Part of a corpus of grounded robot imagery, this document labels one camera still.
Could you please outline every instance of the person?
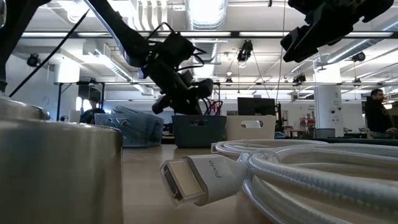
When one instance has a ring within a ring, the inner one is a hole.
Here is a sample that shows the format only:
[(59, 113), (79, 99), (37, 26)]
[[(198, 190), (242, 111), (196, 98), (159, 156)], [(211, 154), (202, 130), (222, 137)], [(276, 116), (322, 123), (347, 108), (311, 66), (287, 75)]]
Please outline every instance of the person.
[(80, 117), (80, 122), (86, 124), (95, 124), (95, 114), (105, 113), (105, 111), (97, 108), (97, 104), (99, 102), (97, 98), (92, 96), (88, 99), (88, 101), (90, 102), (91, 109), (83, 113), (83, 115)]
[(390, 139), (389, 133), (398, 132), (394, 128), (388, 111), (383, 106), (384, 93), (380, 89), (373, 90), (365, 103), (365, 117), (369, 133), (375, 139)]

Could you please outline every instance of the table surface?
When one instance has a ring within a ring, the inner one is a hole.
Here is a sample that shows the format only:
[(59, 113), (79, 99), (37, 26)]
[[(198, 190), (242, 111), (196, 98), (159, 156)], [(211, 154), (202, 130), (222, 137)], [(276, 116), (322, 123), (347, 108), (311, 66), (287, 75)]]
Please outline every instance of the table surface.
[(123, 152), (124, 223), (270, 223), (242, 192), (204, 207), (184, 205), (175, 208), (160, 178), (160, 166), (168, 159), (209, 153), (210, 149), (178, 149), (174, 145), (162, 145), (150, 149), (125, 149)]

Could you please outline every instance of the dark jacket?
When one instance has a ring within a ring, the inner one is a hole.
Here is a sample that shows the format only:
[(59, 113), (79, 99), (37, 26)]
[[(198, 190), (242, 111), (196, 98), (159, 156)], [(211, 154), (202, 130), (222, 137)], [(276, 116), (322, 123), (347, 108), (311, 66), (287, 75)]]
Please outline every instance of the dark jacket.
[(388, 111), (380, 101), (368, 97), (365, 103), (365, 117), (368, 128), (377, 133), (385, 133), (392, 128), (392, 122)]
[(95, 124), (94, 114), (96, 114), (96, 113), (105, 113), (105, 111), (102, 109), (99, 109), (99, 108), (90, 109), (83, 113), (83, 115), (80, 117), (80, 122), (86, 123), (86, 124)]

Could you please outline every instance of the coiled cable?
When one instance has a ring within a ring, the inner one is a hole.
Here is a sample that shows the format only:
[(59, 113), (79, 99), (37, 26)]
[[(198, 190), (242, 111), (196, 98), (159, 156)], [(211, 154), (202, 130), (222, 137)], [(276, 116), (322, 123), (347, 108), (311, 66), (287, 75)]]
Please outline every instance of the coiled cable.
[(307, 202), (367, 218), (359, 223), (397, 223), (398, 147), (288, 139), (219, 142), (216, 150), (247, 163), (253, 175), (243, 190), (275, 223), (352, 221)]

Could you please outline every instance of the metal container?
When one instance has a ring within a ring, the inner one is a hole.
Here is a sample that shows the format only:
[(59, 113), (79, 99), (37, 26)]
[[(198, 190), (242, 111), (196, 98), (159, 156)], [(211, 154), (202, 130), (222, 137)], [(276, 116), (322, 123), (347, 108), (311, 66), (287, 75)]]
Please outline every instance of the metal container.
[(48, 120), (49, 114), (38, 106), (0, 98), (0, 118)]
[(122, 135), (0, 118), (0, 223), (122, 224)]

